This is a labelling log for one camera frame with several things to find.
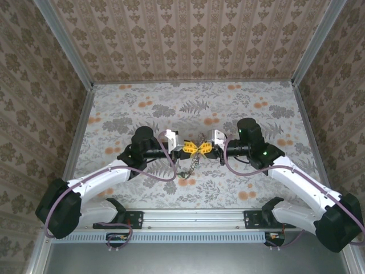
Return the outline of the floral table covering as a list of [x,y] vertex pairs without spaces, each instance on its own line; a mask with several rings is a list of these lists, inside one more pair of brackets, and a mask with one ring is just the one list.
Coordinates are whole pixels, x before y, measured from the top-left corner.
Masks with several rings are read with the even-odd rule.
[[[94,86],[95,97],[83,137],[74,178],[112,162],[131,142],[136,129],[155,135],[178,131],[197,144],[199,133],[217,129],[238,136],[237,122],[253,118],[263,137],[279,147],[299,168],[320,180],[290,82],[108,84]],[[148,165],[146,175],[97,194],[94,201],[118,200],[126,208],[210,209],[259,208],[281,197],[302,206],[303,200],[282,183],[250,175],[246,159],[200,158],[187,179],[173,179],[166,160]]]

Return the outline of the grey metal panel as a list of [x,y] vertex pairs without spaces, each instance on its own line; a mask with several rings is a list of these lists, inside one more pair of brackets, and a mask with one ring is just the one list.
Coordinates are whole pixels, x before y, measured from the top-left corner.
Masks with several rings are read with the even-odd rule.
[[341,254],[309,237],[289,248],[263,244],[56,244],[45,274],[349,274]]

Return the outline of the aluminium side rail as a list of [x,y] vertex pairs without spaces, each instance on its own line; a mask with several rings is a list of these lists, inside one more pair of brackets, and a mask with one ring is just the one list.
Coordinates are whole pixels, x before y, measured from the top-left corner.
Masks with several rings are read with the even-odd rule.
[[62,179],[68,181],[74,177],[76,164],[78,161],[80,149],[82,146],[83,137],[88,124],[88,118],[93,106],[95,91],[93,89],[87,91],[78,126],[75,131],[71,150],[68,155],[67,163],[64,169]]
[[311,128],[310,119],[307,115],[305,105],[304,105],[304,102],[302,100],[301,93],[299,91],[298,86],[293,86],[293,92],[294,92],[295,99],[296,99],[297,104],[298,104],[299,112],[301,113],[301,117],[302,117],[302,120],[303,120],[303,125],[305,127],[306,135],[307,135],[308,140],[309,140],[309,144],[310,144],[310,147],[311,147],[311,150],[312,150],[312,153],[313,153],[313,157],[314,157],[315,163],[317,165],[317,170],[318,170],[318,173],[319,173],[319,177],[321,179],[322,184],[324,184],[326,187],[330,187],[331,185],[330,185],[328,176],[326,174],[326,169],[325,169],[325,166],[323,164],[323,161],[322,161],[322,158],[321,158],[321,155],[320,155],[320,152],[319,152],[316,140],[315,140],[315,136],[314,136],[313,130]]

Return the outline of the thin aluminium wall rail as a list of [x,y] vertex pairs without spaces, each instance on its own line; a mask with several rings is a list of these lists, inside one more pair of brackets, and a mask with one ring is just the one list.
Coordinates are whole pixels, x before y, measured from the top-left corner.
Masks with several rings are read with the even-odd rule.
[[162,84],[162,83],[253,83],[253,82],[290,82],[290,78],[279,79],[183,79],[183,80],[141,80],[141,81],[114,81],[94,82],[92,86],[107,84]]

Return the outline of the aluminium mounting rail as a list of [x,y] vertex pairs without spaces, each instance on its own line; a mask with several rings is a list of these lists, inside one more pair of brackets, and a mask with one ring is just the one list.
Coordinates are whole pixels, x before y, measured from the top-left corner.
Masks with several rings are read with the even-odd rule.
[[[142,211],[143,225],[141,229],[248,229],[245,228],[244,211],[261,209],[136,209],[125,211]],[[272,214],[282,224],[290,224],[298,229],[312,231],[317,217],[307,208],[284,204],[282,207],[262,210]],[[104,209],[91,211],[80,221],[79,227],[93,226],[94,223],[107,224],[111,211]]]

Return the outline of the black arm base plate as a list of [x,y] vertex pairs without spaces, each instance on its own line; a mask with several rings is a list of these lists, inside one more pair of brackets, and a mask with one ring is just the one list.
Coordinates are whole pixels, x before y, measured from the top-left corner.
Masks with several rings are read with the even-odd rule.
[[143,225],[142,211],[125,211],[117,213],[117,215],[106,225],[101,223],[94,223],[93,229],[122,229],[124,228],[120,223],[129,225],[132,229],[141,229]]
[[248,229],[282,229],[285,228],[295,228],[295,226],[290,224],[282,224],[278,222],[273,215],[265,214],[262,210],[252,210],[244,211],[244,222],[245,228]]

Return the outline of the aluminium frame post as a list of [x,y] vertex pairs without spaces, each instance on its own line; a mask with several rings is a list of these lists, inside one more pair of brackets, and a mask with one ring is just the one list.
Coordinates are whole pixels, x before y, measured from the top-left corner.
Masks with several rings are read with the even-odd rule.
[[314,31],[313,37],[291,78],[294,87],[299,86],[303,80],[346,2],[347,0],[330,0],[325,13],[322,16],[317,29]]
[[70,34],[67,34],[62,20],[56,14],[56,10],[53,8],[50,0],[34,0],[34,2],[49,25],[53,35],[58,40],[79,79],[83,83],[83,86],[87,91],[91,91],[94,83],[92,76],[84,65],[80,54],[72,42]]

